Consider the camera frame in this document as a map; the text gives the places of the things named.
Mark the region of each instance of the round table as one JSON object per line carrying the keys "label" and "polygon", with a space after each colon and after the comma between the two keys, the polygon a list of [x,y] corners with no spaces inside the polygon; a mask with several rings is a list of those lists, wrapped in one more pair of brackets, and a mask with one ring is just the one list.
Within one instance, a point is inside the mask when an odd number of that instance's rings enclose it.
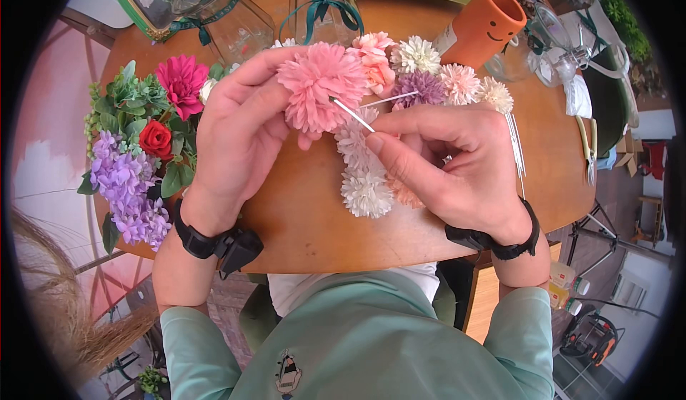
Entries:
{"label": "round table", "polygon": [[[274,18],[277,28],[288,14],[288,0],[253,1]],[[460,10],[459,4],[443,0],[357,2],[365,31],[386,31],[396,41],[410,35],[433,40]],[[181,31],[164,44],[151,44],[138,28],[129,27],[115,41],[102,83],[112,81],[119,67],[132,59],[140,77],[182,53],[194,54],[207,65],[216,62],[195,31]],[[487,72],[480,69],[477,74],[483,77]],[[526,199],[543,231],[550,232],[581,218],[593,205],[596,189],[586,181],[579,129],[576,120],[565,115],[562,87],[547,88],[535,75],[508,87],[526,163]],[[588,121],[585,124],[590,136]],[[240,223],[259,233],[265,245],[243,272],[355,272],[475,252],[447,241],[444,223],[426,209],[396,203],[379,219],[353,216],[340,196],[343,169],[333,135],[325,134],[308,152],[298,148],[295,132],[289,135],[264,185],[243,207]],[[101,224],[108,203],[96,194],[95,206]],[[120,239],[116,247],[142,257],[155,255],[146,243],[131,246]]]}

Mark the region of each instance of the green shirt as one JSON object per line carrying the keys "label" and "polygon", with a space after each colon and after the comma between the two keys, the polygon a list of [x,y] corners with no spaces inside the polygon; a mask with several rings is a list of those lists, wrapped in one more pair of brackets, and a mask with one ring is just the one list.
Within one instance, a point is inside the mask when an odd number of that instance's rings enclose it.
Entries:
{"label": "green shirt", "polygon": [[241,373],[201,312],[161,316],[174,399],[552,399],[548,295],[509,293],[484,345],[391,272],[337,274],[298,299]]}

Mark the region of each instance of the pliers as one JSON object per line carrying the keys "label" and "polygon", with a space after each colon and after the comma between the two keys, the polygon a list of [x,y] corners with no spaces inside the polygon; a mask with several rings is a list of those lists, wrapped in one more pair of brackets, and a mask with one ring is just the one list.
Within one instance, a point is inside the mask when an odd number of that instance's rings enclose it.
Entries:
{"label": "pliers", "polygon": [[596,119],[591,119],[591,147],[588,147],[588,138],[586,135],[586,128],[581,116],[575,116],[576,122],[579,124],[579,131],[581,132],[581,142],[584,146],[584,158],[587,161],[586,176],[588,178],[588,185],[596,185],[596,159],[597,159],[597,124]]}

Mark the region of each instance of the blonde hair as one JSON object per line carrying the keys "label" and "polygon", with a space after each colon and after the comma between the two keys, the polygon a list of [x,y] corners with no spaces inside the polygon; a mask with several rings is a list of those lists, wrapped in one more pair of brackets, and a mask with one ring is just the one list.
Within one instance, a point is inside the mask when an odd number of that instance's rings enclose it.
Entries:
{"label": "blonde hair", "polygon": [[17,209],[11,217],[19,270],[39,333],[71,384],[80,387],[152,327],[157,307],[146,305],[98,324],[64,250]]}

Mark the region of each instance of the orange clay pot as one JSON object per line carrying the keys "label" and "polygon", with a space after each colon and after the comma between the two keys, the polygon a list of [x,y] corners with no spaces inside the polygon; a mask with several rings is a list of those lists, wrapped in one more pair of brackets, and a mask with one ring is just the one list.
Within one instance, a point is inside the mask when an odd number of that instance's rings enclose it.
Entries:
{"label": "orange clay pot", "polygon": [[479,69],[526,25],[516,0],[471,0],[433,41],[441,64]]}

